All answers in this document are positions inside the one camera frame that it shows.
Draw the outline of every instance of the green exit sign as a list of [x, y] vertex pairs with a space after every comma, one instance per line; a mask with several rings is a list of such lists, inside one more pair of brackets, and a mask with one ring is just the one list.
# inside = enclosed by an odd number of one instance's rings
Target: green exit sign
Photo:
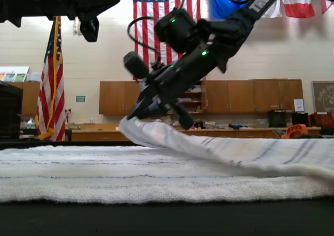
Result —
[[77, 96], [77, 102], [85, 102], [86, 96]]

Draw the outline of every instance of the wooden countertop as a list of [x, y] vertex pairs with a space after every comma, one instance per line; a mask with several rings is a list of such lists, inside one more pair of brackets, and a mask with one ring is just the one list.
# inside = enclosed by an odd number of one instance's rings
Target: wooden countertop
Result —
[[[272, 131], [274, 128], [246, 128], [246, 129], [239, 129], [239, 130], [234, 130], [231, 128], [227, 129], [190, 129], [190, 130], [182, 130], [178, 129], [179, 132], [265, 132], [265, 131]], [[278, 128], [279, 130], [286, 131], [288, 128]], [[309, 131], [319, 131], [321, 130], [320, 127], [308, 127], [307, 130]], [[120, 133], [120, 131], [116, 130], [73, 130], [72, 133]]]

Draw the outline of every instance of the white towel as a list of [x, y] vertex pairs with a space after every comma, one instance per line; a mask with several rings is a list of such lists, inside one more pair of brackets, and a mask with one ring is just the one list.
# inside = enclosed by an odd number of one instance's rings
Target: white towel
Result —
[[331, 139], [186, 136], [160, 123], [123, 120], [154, 147], [38, 147], [0, 151], [0, 202], [140, 204], [311, 198], [334, 194]]

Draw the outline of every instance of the bulletin board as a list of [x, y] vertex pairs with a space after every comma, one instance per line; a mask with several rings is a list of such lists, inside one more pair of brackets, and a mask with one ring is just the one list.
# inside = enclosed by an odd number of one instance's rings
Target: bulletin board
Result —
[[316, 112], [334, 113], [334, 81], [313, 81], [312, 92]]

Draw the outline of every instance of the white brick wall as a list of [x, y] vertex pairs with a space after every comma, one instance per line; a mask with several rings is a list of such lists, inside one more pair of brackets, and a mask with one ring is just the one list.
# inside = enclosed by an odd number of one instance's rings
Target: white brick wall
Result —
[[[202, 0], [202, 16], [211, 16], [211, 0]], [[311, 19], [262, 19], [247, 42], [230, 59], [228, 71], [217, 69], [208, 79], [301, 78], [306, 111], [313, 112], [311, 81], [334, 80], [334, 7], [321, 15], [314, 0], [316, 17]], [[123, 67], [123, 56], [134, 49], [126, 35], [133, 17], [132, 0], [121, 2], [99, 16], [97, 43], [73, 36], [73, 23], [62, 18], [62, 38], [66, 107], [72, 108], [71, 121], [117, 122], [120, 116], [103, 117], [99, 111], [101, 80], [131, 80]], [[0, 24], [0, 66], [30, 66], [41, 72], [52, 23], [46, 18], [24, 18], [20, 29]], [[86, 103], [76, 103], [76, 95], [86, 95]], [[217, 117], [228, 123], [232, 116]], [[256, 116], [238, 116], [249, 123]]]

